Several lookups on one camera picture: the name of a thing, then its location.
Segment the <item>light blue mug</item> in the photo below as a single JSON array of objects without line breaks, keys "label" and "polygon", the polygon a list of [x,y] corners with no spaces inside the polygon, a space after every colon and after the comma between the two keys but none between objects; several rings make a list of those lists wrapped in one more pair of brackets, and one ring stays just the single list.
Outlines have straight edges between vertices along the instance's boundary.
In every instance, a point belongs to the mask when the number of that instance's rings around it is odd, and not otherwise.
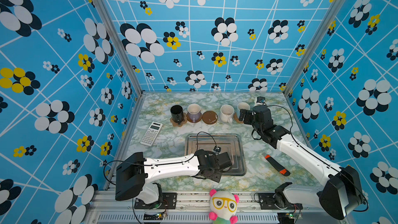
[{"label": "light blue mug", "polygon": [[240,103],[238,103],[238,105],[237,105],[237,111],[236,111],[236,114],[237,114],[237,118],[239,118],[240,117],[240,112],[241,112],[241,110],[250,110],[250,105],[248,104],[248,103],[246,103],[246,102],[240,102]]}]

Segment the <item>white mug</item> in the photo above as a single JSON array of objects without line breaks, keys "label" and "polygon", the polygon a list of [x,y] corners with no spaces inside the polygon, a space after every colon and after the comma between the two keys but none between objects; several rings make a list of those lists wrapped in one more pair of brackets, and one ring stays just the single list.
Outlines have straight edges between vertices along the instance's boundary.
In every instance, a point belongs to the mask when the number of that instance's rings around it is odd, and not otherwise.
[{"label": "white mug", "polygon": [[231,105],[223,105],[220,108],[220,117],[219,119],[223,123],[232,123],[233,115],[235,113],[234,107]]}]

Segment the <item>scratched round wooden coaster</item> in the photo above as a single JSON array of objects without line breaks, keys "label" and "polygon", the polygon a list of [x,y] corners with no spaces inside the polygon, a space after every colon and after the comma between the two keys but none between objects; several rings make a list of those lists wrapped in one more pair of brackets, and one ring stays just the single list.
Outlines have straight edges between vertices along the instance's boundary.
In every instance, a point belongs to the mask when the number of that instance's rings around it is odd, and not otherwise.
[{"label": "scratched round wooden coaster", "polygon": [[202,115],[202,120],[205,124],[215,124],[218,121],[218,115],[214,111],[206,111]]}]

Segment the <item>purple mug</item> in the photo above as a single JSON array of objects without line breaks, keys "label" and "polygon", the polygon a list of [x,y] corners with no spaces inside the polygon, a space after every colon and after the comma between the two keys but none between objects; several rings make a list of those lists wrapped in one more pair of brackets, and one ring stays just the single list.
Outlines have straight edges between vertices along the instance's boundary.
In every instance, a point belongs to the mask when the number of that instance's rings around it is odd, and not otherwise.
[{"label": "purple mug", "polygon": [[191,123],[197,123],[202,119],[201,107],[199,104],[190,104],[187,109],[187,120]]}]

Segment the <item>paw shaped wooden coaster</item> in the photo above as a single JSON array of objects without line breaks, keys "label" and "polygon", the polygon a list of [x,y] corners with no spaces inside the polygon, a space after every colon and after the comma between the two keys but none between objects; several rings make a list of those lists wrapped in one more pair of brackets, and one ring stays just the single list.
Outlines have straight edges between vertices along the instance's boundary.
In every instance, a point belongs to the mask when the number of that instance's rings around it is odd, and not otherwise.
[{"label": "paw shaped wooden coaster", "polygon": [[170,118],[170,122],[171,122],[171,124],[172,124],[173,127],[182,127],[182,126],[185,125],[188,121],[187,121],[187,119],[185,118],[182,122],[175,122],[175,121],[173,120],[173,118]]}]

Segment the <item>black mug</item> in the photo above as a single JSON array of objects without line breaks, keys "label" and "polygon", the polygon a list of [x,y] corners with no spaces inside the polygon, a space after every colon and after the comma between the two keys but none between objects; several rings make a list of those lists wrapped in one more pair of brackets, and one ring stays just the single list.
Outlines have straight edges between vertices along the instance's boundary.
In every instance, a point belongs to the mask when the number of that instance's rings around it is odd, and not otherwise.
[{"label": "black mug", "polygon": [[182,122],[184,120],[183,107],[180,105],[172,106],[171,115],[175,122]]}]

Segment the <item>woven rattan coaster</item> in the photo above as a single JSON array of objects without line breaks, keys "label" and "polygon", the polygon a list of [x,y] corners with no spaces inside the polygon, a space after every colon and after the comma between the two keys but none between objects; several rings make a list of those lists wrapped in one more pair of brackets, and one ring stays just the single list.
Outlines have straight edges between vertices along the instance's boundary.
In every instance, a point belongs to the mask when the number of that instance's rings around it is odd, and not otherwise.
[{"label": "woven rattan coaster", "polygon": [[239,121],[239,119],[238,119],[236,113],[233,115],[233,119],[234,119],[234,121],[236,121],[237,123],[242,123],[241,121]]}]

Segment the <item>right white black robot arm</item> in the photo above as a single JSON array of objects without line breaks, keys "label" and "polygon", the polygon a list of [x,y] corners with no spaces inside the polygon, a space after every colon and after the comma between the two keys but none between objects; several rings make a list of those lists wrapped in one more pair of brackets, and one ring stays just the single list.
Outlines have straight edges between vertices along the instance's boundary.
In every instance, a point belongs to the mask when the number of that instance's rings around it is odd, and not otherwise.
[{"label": "right white black robot arm", "polygon": [[295,160],[322,186],[317,189],[284,183],[275,189],[274,203],[278,208],[287,208],[291,204],[311,205],[322,208],[337,220],[343,220],[351,212],[356,212],[361,204],[368,205],[358,172],[351,166],[343,168],[328,161],[296,140],[291,131],[275,125],[268,105],[240,110],[238,119],[251,125],[259,139]]}]

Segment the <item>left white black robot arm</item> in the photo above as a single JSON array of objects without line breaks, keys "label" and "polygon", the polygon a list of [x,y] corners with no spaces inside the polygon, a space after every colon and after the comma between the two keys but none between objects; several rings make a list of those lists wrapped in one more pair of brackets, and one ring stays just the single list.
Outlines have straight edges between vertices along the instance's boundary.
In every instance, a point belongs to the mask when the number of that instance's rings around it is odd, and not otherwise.
[{"label": "left white black robot arm", "polygon": [[231,166],[227,152],[217,155],[199,149],[186,156],[168,159],[145,158],[142,152],[136,152],[117,166],[115,200],[137,198],[147,205],[160,203],[163,201],[162,188],[156,181],[189,176],[218,183]]}]

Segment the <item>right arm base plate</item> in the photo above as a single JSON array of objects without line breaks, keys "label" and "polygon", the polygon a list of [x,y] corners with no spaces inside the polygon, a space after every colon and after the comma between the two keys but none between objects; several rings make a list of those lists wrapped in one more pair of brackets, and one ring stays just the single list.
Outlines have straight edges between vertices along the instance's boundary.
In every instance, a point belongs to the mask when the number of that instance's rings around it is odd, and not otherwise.
[{"label": "right arm base plate", "polygon": [[273,193],[255,193],[254,200],[260,205],[261,210],[298,211],[303,209],[302,204],[288,203],[284,206],[278,206]]}]

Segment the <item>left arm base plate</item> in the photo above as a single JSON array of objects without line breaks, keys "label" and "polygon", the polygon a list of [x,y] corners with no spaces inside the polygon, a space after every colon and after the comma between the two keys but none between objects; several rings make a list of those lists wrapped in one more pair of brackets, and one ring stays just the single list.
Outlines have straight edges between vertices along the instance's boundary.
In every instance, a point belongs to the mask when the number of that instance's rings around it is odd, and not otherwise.
[{"label": "left arm base plate", "polygon": [[136,199],[134,203],[135,209],[176,209],[177,193],[166,192],[162,194],[159,201],[151,204],[145,204],[144,201]]}]

